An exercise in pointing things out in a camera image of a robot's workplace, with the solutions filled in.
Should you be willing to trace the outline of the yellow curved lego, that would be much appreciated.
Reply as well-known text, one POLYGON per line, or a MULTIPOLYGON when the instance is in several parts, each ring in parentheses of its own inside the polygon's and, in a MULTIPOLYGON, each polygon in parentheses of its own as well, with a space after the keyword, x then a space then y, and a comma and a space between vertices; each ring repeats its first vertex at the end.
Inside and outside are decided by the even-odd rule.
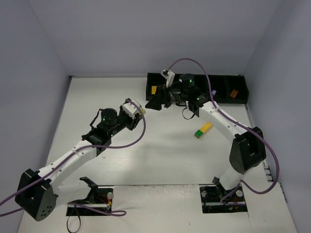
POLYGON ((156 94, 156 90, 157 90, 157 86, 152 86, 151 87, 151 94, 155 95, 156 94))

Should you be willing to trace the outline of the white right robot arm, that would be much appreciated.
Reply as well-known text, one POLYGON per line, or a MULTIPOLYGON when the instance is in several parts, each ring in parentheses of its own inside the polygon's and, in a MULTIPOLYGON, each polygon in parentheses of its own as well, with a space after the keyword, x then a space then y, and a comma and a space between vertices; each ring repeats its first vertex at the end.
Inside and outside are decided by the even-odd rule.
POLYGON ((146 108, 160 111, 174 102, 184 103, 193 115, 211 123, 231 143, 230 166, 215 182, 223 190, 232 190, 244 176, 266 158, 263 134, 258 127, 249 128, 229 116, 213 99, 210 91, 203 92, 196 85, 194 75, 175 74, 163 70, 165 84, 158 85, 146 108))

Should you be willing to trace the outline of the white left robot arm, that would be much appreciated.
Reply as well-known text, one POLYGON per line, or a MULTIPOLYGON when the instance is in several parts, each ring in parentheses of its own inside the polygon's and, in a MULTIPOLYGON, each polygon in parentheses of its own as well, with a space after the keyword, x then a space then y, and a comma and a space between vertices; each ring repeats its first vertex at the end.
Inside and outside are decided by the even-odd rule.
POLYGON ((127 128, 133 130, 145 121, 145 110, 135 100, 127 100, 115 109, 99 109, 96 116, 101 120, 82 139, 49 165, 21 175, 15 202, 35 221, 47 218, 54 208, 69 202, 92 203, 98 196, 98 185, 88 177, 81 177, 77 184, 65 185, 64 181, 78 168, 111 149, 111 139, 127 128))

